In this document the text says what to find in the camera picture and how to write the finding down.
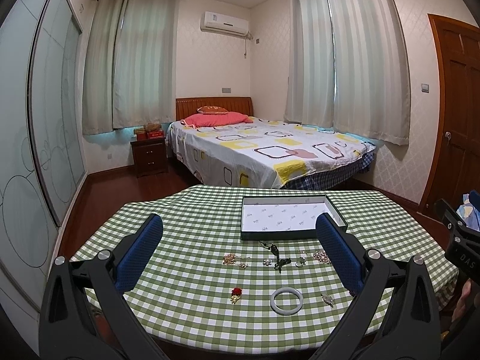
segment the blue foam pad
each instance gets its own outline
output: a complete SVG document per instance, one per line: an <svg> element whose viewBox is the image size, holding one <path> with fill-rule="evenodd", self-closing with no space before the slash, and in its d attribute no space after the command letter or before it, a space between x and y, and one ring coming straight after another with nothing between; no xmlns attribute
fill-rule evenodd
<svg viewBox="0 0 480 360"><path fill-rule="evenodd" d="M343 286L358 295L363 289L362 265L326 216L327 214L321 214L317 218L317 238Z"/></svg>
<svg viewBox="0 0 480 360"><path fill-rule="evenodd" d="M115 287L120 293L123 294L135 288L162 236L162 218L155 215L117 265Z"/></svg>
<svg viewBox="0 0 480 360"><path fill-rule="evenodd" d="M469 201L474 206L477 211L480 211L480 195L477 191L473 190L469 194Z"/></svg>

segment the table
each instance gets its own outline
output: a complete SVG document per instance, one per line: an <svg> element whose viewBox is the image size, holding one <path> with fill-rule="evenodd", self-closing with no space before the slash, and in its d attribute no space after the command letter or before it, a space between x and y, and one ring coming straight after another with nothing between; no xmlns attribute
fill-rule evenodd
<svg viewBox="0 0 480 360"><path fill-rule="evenodd" d="M165 137L145 140L137 140L133 137L130 145L137 177L169 171Z"/></svg>
<svg viewBox="0 0 480 360"><path fill-rule="evenodd" d="M458 269L443 257L433 238L399 205L377 191L306 192L195 186L156 202L129 203L107 221L73 260L93 258L101 249L113 249L137 231L155 212L164 221L163 239L135 289L124 295L146 331L171 342L205 350L235 353L275 353L320 346L333 331L352 297L333 267L307 261L303 268L285 266L282 273L263 266L272 258L258 242L240 240L244 196L297 196L325 193L363 246L375 247L387 258L408 260L420 254L426 261L439 307L450 300ZM299 251L319 250L317 240L276 242L281 257L299 257ZM249 267L222 264L228 253L250 256ZM243 289L231 304L231 290ZM300 290L304 305L296 315L273 312L270 295L280 287ZM369 332L378 329L391 290L386 290ZM322 301L327 293L334 307ZM99 306L93 291L90 301ZM279 307L294 308L294 297L277 298Z"/></svg>

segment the red box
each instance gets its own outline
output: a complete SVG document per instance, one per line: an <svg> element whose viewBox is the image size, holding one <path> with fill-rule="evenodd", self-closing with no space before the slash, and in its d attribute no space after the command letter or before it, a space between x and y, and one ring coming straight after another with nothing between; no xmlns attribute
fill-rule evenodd
<svg viewBox="0 0 480 360"><path fill-rule="evenodd" d="M148 139L146 132L136 134L136 136L137 136L137 140L147 140Z"/></svg>
<svg viewBox="0 0 480 360"><path fill-rule="evenodd" d="M151 131L148 133L148 139L163 138L165 136L163 130Z"/></svg>

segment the white curtain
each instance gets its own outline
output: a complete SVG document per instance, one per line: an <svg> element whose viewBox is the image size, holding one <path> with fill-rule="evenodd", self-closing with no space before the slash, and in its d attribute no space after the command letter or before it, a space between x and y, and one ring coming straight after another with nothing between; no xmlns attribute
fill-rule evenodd
<svg viewBox="0 0 480 360"><path fill-rule="evenodd" d="M334 50L328 0L290 0L290 67L285 120L333 125Z"/></svg>
<svg viewBox="0 0 480 360"><path fill-rule="evenodd" d="M393 0L329 0L335 42L334 127L409 142L410 78Z"/></svg>
<svg viewBox="0 0 480 360"><path fill-rule="evenodd" d="M123 0L99 0L88 40L83 79L82 129L85 135L113 130L112 61Z"/></svg>
<svg viewBox="0 0 480 360"><path fill-rule="evenodd" d="M128 0L116 42L113 127L175 121L179 0Z"/></svg>

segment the wooden floor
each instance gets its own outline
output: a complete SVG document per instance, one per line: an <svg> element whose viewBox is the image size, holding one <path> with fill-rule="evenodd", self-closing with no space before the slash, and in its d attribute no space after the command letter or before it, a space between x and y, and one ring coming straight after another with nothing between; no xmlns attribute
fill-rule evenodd
<svg viewBox="0 0 480 360"><path fill-rule="evenodd" d="M169 172L137 178L133 167L89 175L72 211L58 254L70 258L126 203L173 195L199 181L177 161Z"/></svg>
<svg viewBox="0 0 480 360"><path fill-rule="evenodd" d="M175 160L169 162L169 173L145 176L142 178L136 178L133 167L89 175L70 215L60 246L59 255L67 258L73 256L93 233L124 204L161 199L198 183L198 180L188 169ZM347 182L337 189L356 189L352 186L358 185ZM404 208L432 235L441 247L446 248L449 234L441 223L427 218L408 207ZM451 309L456 303L456 300L452 299L451 303L452 305L447 307L447 309ZM446 316L447 320L449 319L449 315L451 315L451 312ZM105 318L99 315L95 319L103 338L110 345L119 347ZM364 339L366 340L366 345L371 342L370 337L365 337ZM157 342L157 344L173 360L192 357L195 357L197 360L220 360L225 358L225 354L193 350L166 342ZM312 354L313 351L301 351L279 354L268 357L268 359L306 360L309 359ZM230 354L228 357L231 359L244 358L243 356L232 356Z"/></svg>

